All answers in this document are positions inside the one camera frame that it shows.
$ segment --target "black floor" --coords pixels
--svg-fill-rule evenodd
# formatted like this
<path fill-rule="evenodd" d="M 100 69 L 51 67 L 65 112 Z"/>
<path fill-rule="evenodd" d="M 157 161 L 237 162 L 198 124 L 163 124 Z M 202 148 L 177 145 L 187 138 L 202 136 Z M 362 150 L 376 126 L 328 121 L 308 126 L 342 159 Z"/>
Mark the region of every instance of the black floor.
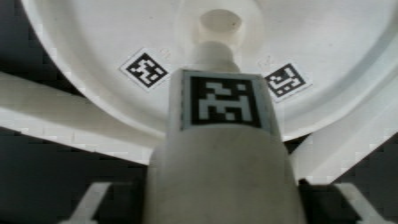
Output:
<path fill-rule="evenodd" d="M 0 0 L 0 71 L 79 95 L 44 53 L 15 0 Z M 289 151 L 303 138 L 285 142 Z M 383 217 L 398 223 L 395 143 L 398 136 L 335 182 L 356 185 Z M 0 129 L 0 223 L 56 223 L 93 181 L 125 184 L 111 188 L 111 200 L 95 215 L 99 224 L 136 223 L 143 177 L 145 166 Z M 120 207 L 134 213 L 125 214 Z"/>

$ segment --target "dark background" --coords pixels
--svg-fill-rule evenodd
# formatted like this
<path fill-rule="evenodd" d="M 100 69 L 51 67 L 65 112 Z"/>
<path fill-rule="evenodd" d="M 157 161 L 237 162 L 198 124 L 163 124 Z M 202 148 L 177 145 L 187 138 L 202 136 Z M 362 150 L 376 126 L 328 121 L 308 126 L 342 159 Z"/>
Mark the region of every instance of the dark background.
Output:
<path fill-rule="evenodd" d="M 15 0 L 0 0 L 0 71 L 79 95 L 44 53 Z M 285 143 L 289 151 L 303 138 Z M 0 224 L 51 224 L 65 219 L 92 181 L 125 184 L 111 189 L 99 224 L 136 223 L 143 177 L 145 166 L 0 128 Z M 398 136 L 335 182 L 356 185 L 379 214 L 398 223 Z"/>

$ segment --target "white round plate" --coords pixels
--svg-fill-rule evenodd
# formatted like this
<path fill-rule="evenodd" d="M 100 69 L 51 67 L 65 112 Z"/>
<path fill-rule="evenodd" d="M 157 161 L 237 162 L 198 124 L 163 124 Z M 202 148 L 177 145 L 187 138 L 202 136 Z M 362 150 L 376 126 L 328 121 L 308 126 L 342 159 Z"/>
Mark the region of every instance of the white round plate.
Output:
<path fill-rule="evenodd" d="M 212 9 L 241 18 L 234 49 L 241 72 L 283 79 L 292 89 L 276 89 L 273 81 L 283 140 L 347 114 L 392 77 L 398 0 L 22 0 L 22 5 L 81 93 L 111 116 L 155 136 L 164 132 L 170 74 L 187 66 L 189 48 L 200 42 L 195 21 Z M 159 80 L 148 88 L 150 80 L 125 73 L 143 53 L 168 72 L 148 77 Z M 273 73 L 285 65 L 287 78 Z"/>

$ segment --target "white plastic surface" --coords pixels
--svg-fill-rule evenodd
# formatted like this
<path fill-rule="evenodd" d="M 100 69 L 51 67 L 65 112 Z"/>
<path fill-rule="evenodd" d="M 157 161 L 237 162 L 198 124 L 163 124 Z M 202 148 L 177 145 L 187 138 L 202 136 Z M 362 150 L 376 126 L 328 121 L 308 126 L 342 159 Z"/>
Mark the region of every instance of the white plastic surface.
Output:
<path fill-rule="evenodd" d="M 74 86 L 113 117 L 155 137 L 168 82 L 145 92 L 118 67 L 141 48 L 170 69 L 189 66 L 191 46 L 211 36 L 195 21 L 212 9 L 241 19 L 228 40 L 241 72 L 267 75 L 292 63 L 312 82 L 275 104 L 283 140 L 347 114 L 394 75 L 398 0 L 22 0 L 22 5 Z"/>
<path fill-rule="evenodd" d="M 1 72 L 0 126 L 141 164 L 161 141 L 123 125 L 84 98 Z"/>
<path fill-rule="evenodd" d="M 291 155 L 296 179 L 305 178 L 312 184 L 331 183 L 390 138 L 398 132 L 395 96 L 398 77 L 347 116 L 301 142 Z"/>

